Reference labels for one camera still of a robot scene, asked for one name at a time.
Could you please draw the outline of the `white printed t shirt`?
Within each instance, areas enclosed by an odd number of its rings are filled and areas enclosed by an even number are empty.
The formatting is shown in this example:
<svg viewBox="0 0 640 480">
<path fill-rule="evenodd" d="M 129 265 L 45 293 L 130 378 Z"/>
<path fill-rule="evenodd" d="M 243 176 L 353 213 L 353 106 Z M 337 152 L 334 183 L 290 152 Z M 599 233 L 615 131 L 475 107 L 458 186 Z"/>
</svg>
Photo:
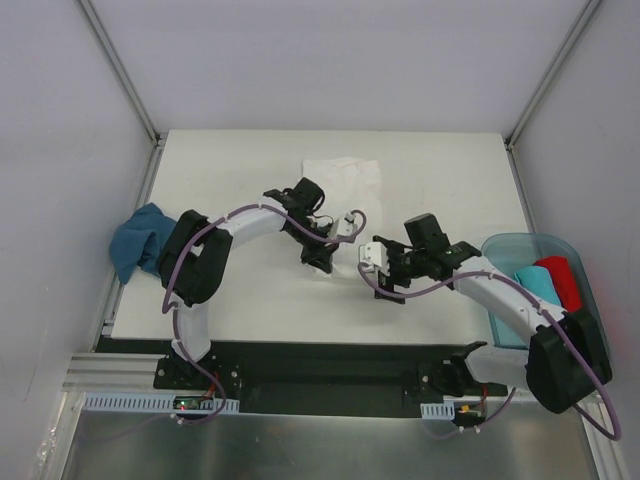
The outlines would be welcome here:
<svg viewBox="0 0 640 480">
<path fill-rule="evenodd" d="M 336 280 L 357 280 L 359 246 L 371 241 L 382 226 L 381 171 L 377 161 L 354 157 L 325 160 L 304 160 L 302 175 L 319 185 L 326 199 L 316 216 L 322 226 L 337 221 L 348 211 L 358 209 L 367 216 L 367 223 L 353 244 L 341 244 L 332 255 L 331 274 L 321 276 Z"/>
</svg>

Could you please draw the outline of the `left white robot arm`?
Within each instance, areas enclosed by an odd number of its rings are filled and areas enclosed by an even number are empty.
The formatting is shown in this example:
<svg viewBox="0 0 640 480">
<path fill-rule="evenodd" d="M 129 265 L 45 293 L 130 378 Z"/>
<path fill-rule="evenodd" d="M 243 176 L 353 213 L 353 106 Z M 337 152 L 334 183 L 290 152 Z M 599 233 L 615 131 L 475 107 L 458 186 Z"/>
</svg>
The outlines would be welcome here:
<svg viewBox="0 0 640 480">
<path fill-rule="evenodd" d="M 285 232 L 301 245 L 303 264 L 330 274 L 339 244 L 356 231 L 355 215 L 326 222 L 316 217 L 324 191 L 304 177 L 292 188 L 265 192 L 257 203 L 216 221 L 195 210 L 184 212 L 157 261 L 165 295 L 164 313 L 174 314 L 172 350 L 181 358 L 176 375 L 188 388 L 204 387 L 211 365 L 208 303 L 222 284 L 230 253 L 264 235 Z"/>
</svg>

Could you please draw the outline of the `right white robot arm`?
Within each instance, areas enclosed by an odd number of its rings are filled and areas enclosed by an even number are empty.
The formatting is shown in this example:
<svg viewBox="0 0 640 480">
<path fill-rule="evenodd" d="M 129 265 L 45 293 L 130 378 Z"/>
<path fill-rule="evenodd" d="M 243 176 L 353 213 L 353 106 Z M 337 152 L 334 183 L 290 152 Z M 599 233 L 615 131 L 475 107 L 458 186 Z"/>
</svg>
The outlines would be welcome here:
<svg viewBox="0 0 640 480">
<path fill-rule="evenodd" d="M 525 344 L 517 350 L 475 341 L 458 348 L 430 374 L 435 390 L 461 397 L 486 383 L 514 386 L 562 413 L 612 380 L 600 326 L 588 310 L 555 305 L 500 272 L 473 245 L 451 243 L 431 213 L 404 227 L 408 244 L 374 236 L 359 248 L 359 268 L 374 275 L 376 297 L 404 303 L 412 281 L 429 278 L 482 306 Z"/>
</svg>

